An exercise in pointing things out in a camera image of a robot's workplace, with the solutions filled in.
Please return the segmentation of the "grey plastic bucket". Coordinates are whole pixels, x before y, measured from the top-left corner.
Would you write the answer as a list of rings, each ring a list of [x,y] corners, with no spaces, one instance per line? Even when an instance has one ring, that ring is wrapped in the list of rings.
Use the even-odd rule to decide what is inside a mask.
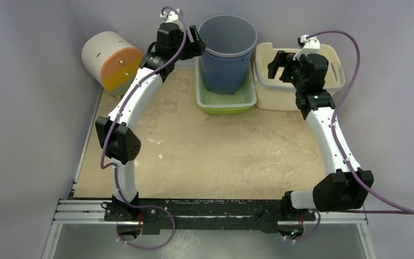
[[[224,58],[243,56],[254,50],[258,41],[257,29],[235,15],[208,18],[200,25],[199,35],[208,53]]]

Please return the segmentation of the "cream perforated basket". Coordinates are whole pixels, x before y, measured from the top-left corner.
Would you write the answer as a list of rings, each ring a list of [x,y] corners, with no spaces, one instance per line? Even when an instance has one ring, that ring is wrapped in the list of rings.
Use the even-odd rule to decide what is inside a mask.
[[[297,111],[295,104],[295,88],[291,83],[283,83],[279,80],[283,68],[278,69],[274,79],[269,79],[268,64],[273,61],[278,49],[272,43],[260,43],[256,47],[253,74],[256,85],[257,102],[260,109],[274,111]],[[328,71],[325,76],[324,89],[331,95],[340,91],[346,83],[343,66],[334,50],[329,45],[321,44],[319,54],[329,61]]]

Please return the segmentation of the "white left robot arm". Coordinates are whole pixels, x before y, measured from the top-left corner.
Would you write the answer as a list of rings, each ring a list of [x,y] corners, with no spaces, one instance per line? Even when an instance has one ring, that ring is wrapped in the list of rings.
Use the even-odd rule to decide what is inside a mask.
[[[134,133],[135,124],[149,99],[174,70],[175,63],[201,56],[204,51],[205,44],[196,26],[184,29],[175,22],[162,23],[123,99],[107,116],[97,117],[95,128],[102,149],[100,167],[113,170],[116,187],[106,206],[111,213],[131,221],[143,209],[159,209],[156,205],[139,204],[134,161],[141,150],[141,141]]]

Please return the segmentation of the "aluminium rail frame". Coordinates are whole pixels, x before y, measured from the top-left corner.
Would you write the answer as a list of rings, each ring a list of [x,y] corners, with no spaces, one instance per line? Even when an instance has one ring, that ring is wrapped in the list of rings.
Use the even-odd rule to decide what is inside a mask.
[[[324,176],[315,137],[296,112],[252,107],[239,115],[208,115],[194,96],[162,89],[139,116],[142,151],[135,162],[140,195],[150,198],[279,199]],[[365,216],[322,214],[307,222],[312,235],[298,244],[278,234],[235,230],[169,230],[145,235],[142,246],[116,241],[100,202],[113,190],[111,170],[99,167],[91,133],[72,200],[58,203],[44,258],[376,258]]]

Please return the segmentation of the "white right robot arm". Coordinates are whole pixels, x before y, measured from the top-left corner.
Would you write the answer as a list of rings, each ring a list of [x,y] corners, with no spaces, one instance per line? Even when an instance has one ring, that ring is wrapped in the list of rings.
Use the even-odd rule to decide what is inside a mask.
[[[335,103],[323,88],[328,59],[316,53],[295,59],[292,53],[278,51],[267,68],[270,79],[282,68],[279,79],[296,89],[296,106],[316,136],[326,171],[325,178],[312,189],[286,192],[282,215],[293,220],[307,210],[347,212],[361,208],[374,176],[351,154],[334,117]]]

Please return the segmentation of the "round drawer box orange yellow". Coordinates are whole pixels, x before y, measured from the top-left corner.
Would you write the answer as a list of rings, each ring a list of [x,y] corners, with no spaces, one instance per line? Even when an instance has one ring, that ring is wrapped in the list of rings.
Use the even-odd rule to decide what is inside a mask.
[[[93,36],[81,51],[87,71],[113,96],[122,96],[127,92],[142,57],[141,50],[114,31]]]

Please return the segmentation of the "green and white tray basket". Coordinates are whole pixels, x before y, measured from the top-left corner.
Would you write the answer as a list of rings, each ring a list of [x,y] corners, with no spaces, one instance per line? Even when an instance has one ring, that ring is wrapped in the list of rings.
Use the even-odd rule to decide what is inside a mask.
[[[234,94],[217,94],[206,88],[202,77],[201,60],[195,58],[195,99],[201,110],[210,115],[233,115],[247,112],[257,102],[252,66]]]

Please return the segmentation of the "blue plastic bucket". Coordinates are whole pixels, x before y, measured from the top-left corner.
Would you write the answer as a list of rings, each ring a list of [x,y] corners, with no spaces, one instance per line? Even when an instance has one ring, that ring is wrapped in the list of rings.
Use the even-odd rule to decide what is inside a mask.
[[[218,94],[235,94],[245,80],[252,53],[226,57],[206,50],[201,57],[202,78],[206,88]]]

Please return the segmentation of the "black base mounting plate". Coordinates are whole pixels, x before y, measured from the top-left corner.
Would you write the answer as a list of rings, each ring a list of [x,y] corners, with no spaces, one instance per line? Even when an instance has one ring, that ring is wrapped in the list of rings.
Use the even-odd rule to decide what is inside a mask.
[[[119,233],[158,235],[161,230],[258,230],[297,239],[314,212],[298,210],[280,200],[150,199],[137,198],[128,206],[112,198],[102,202],[104,219],[116,222]]]

